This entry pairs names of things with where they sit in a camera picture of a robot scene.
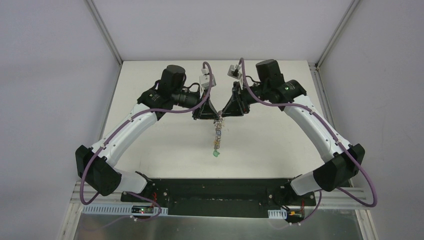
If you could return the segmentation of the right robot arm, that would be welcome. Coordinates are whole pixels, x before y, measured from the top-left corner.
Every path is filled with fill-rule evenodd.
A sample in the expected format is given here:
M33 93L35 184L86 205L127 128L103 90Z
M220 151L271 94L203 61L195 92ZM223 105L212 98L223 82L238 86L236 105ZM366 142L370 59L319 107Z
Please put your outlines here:
M365 149L352 145L321 116L298 81L286 81L274 59L261 61L255 68L259 80L248 85L243 59L229 67L228 76L236 81L222 116L243 116L255 103L279 108L303 130L324 162L285 184L283 196L288 204L298 204L312 191L331 192L362 171Z

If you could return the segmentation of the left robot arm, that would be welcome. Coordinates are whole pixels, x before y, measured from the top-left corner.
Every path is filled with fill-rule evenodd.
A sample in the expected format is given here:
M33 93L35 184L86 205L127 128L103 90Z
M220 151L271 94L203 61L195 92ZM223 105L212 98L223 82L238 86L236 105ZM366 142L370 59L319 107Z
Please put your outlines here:
M140 202L152 198L153 189L142 173L116 168L123 153L149 127L166 113L184 114L199 110L210 97L214 75L208 62L203 62L198 90L185 86L186 71L179 65L168 65L153 87L144 91L128 115L106 136L91 146L79 146L75 151L77 174L81 179L80 198L84 198L84 184L95 191L95 196L132 192Z

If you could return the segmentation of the large metal keyring with rings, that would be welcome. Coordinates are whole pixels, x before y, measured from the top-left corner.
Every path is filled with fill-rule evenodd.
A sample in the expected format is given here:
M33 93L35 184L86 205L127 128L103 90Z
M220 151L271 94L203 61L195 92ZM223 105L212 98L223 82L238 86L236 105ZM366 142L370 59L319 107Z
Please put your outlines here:
M214 124L214 130L215 130L213 152L218 154L220 146L221 146L222 128L224 126L224 117L223 117L222 110L218 112L218 119L214 120L213 124Z

